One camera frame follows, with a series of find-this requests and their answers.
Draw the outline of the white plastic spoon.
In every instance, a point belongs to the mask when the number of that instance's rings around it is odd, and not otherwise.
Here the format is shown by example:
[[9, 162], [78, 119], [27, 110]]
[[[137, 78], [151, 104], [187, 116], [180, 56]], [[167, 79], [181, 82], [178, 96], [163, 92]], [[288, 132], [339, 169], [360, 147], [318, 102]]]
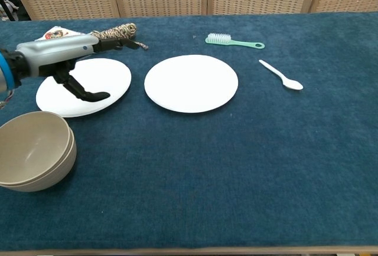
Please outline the white plastic spoon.
[[287, 78], [284, 74], [282, 74], [279, 70], [274, 68], [272, 65], [268, 64], [266, 61], [258, 60], [258, 62], [261, 63], [269, 71], [277, 75], [281, 79], [283, 86], [285, 86], [286, 88], [291, 89], [291, 90], [296, 90], [296, 91], [300, 91], [304, 88], [300, 82]]

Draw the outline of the green scrubbing brush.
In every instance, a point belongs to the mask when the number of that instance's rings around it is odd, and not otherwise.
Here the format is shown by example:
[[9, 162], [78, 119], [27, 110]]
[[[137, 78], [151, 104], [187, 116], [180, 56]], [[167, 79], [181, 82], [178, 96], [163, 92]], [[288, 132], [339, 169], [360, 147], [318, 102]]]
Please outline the green scrubbing brush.
[[242, 47], [249, 47], [255, 49], [264, 49], [265, 45], [262, 42], [246, 42], [246, 41], [236, 41], [233, 40], [230, 34], [219, 34], [219, 33], [210, 33], [206, 39], [205, 43], [215, 44], [215, 45], [236, 45]]

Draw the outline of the white sugar bag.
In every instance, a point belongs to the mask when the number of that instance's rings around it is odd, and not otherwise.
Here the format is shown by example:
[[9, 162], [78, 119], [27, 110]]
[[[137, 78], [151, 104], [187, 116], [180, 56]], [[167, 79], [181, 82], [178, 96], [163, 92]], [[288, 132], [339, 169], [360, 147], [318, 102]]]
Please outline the white sugar bag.
[[48, 31], [46, 31], [42, 37], [39, 37], [38, 39], [36, 39], [36, 41], [50, 40], [53, 38], [69, 37], [69, 36], [74, 36], [74, 35], [84, 35], [84, 33], [73, 31], [73, 30], [59, 27], [59, 26], [54, 26], [50, 28]]

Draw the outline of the dark blue table cloth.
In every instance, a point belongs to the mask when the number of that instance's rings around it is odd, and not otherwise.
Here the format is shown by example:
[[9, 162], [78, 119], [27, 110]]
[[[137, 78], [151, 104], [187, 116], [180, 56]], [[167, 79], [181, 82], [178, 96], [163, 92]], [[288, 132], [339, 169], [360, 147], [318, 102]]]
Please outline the dark blue table cloth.
[[[0, 253], [378, 246], [378, 12], [132, 22], [148, 50], [104, 53], [131, 86], [68, 120], [73, 170], [41, 192], [0, 188]], [[265, 47], [207, 44], [210, 33]], [[146, 96], [148, 70], [186, 54], [235, 70], [230, 102], [181, 114]]]

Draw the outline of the beige bowl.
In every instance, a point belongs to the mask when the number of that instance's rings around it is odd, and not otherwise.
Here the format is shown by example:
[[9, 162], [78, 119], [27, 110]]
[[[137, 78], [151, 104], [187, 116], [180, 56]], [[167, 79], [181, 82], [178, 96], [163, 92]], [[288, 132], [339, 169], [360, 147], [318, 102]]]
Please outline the beige bowl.
[[70, 126], [61, 116], [34, 111], [0, 127], [0, 183], [21, 185], [53, 170], [71, 145]]
[[27, 182], [21, 185], [3, 185], [0, 183], [0, 186], [18, 192], [36, 192], [45, 190], [59, 183], [68, 175], [76, 161], [77, 146], [74, 133], [71, 128], [70, 136], [70, 148], [63, 160], [53, 170], [31, 182]]

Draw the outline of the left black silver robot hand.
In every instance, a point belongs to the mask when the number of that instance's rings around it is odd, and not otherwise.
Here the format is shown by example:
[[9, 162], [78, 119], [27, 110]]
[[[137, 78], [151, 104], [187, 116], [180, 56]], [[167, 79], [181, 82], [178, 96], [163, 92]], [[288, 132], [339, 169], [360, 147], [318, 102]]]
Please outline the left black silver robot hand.
[[9, 54], [12, 61], [9, 69], [15, 86], [20, 86], [23, 78], [52, 76], [76, 98], [93, 103], [110, 97], [110, 94], [86, 91], [70, 71], [80, 58], [123, 47], [135, 50], [139, 45], [127, 38], [99, 39], [90, 34], [25, 42], [18, 44]]

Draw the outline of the white round plate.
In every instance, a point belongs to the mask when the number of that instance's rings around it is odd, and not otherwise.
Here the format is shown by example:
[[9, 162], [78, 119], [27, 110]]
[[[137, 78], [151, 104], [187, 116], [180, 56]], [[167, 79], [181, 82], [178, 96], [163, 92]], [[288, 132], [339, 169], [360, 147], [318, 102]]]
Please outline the white round plate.
[[180, 113], [217, 109], [236, 94], [239, 80], [227, 63], [208, 55], [181, 55], [155, 64], [144, 88], [157, 105]]
[[122, 62], [92, 58], [76, 63], [70, 74], [91, 93], [107, 92], [110, 97], [87, 102], [76, 98], [52, 77], [46, 78], [36, 93], [36, 103], [40, 110], [49, 111], [61, 117], [79, 117], [101, 111], [118, 101], [131, 84], [131, 71]]

